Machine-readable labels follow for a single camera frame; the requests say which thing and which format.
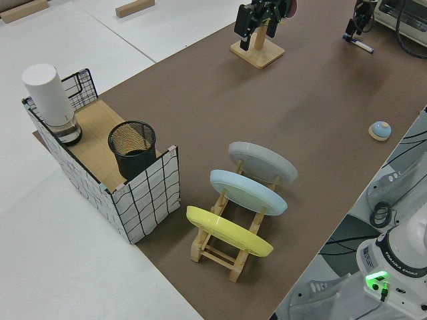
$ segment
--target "brown table mat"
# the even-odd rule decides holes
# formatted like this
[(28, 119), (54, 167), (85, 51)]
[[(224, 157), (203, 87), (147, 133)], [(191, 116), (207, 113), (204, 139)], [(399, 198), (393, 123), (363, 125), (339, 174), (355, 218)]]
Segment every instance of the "brown table mat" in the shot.
[[(273, 39), (285, 55), (265, 69), (230, 52), (230, 25), (101, 95), (152, 125), (158, 149), (179, 145), (181, 209), (137, 245), (207, 320), (268, 319), (427, 102), (426, 62), (391, 30), (363, 36), (373, 55), (342, 39), (353, 6), (300, 0)], [(378, 120), (393, 128), (388, 141), (368, 134)], [(250, 257), (237, 284), (213, 261), (190, 261), (197, 229), (185, 218), (187, 205), (214, 204), (209, 172), (234, 170), (233, 141), (272, 149), (300, 174), (277, 189), (289, 209), (258, 233), (274, 251)], [(248, 226), (253, 215), (230, 203), (224, 217)]]

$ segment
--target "plate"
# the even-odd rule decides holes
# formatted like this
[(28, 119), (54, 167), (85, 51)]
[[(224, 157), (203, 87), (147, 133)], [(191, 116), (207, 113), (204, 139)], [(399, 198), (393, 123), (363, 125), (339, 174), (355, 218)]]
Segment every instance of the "plate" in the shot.
[(266, 208), (266, 215), (281, 215), (288, 204), (274, 191), (237, 173), (212, 170), (211, 184), (216, 191), (222, 193), (226, 190), (226, 198), (255, 212)]
[(187, 219), (214, 237), (258, 257), (266, 257), (273, 246), (247, 229), (197, 207), (187, 207)]
[(298, 176), (295, 167), (281, 155), (260, 145), (249, 142), (233, 142), (228, 147), (230, 159), (237, 165), (243, 161), (243, 171), (247, 175), (273, 183), (279, 175), (280, 184), (289, 184)]

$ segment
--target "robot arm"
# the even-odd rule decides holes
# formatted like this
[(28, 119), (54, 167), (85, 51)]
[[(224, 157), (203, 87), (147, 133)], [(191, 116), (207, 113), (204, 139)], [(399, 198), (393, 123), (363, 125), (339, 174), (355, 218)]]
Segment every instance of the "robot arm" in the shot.
[(250, 5), (240, 5), (234, 27), (234, 32), (242, 38), (240, 47), (247, 51), (252, 33), (269, 20), (267, 35), (274, 37), (278, 23), (295, 10), (296, 0), (252, 0)]
[(353, 17), (348, 21), (346, 34), (348, 35), (347, 42), (350, 42), (353, 39), (354, 33), (361, 35), (364, 31), (365, 26), (373, 18), (374, 10), (378, 0), (357, 0), (356, 5), (354, 6)]

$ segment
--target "yellow plate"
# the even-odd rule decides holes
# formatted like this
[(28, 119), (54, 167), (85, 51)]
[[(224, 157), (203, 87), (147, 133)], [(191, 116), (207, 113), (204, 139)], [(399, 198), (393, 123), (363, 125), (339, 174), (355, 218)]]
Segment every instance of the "yellow plate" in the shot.
[(218, 217), (209, 211), (189, 205), (187, 207), (187, 219), (196, 227), (210, 233), (214, 237), (238, 249), (248, 251), (252, 255), (266, 257), (273, 251), (272, 245), (267, 241), (249, 230), (227, 219)]

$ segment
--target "light blue plate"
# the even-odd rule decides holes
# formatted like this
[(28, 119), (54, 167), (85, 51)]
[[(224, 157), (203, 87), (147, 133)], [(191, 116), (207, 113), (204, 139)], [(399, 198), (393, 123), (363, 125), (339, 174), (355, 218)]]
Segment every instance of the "light blue plate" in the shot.
[(237, 173), (212, 170), (211, 184), (216, 191), (226, 190), (226, 198), (255, 212), (266, 208), (266, 215), (281, 215), (288, 204), (274, 191)]

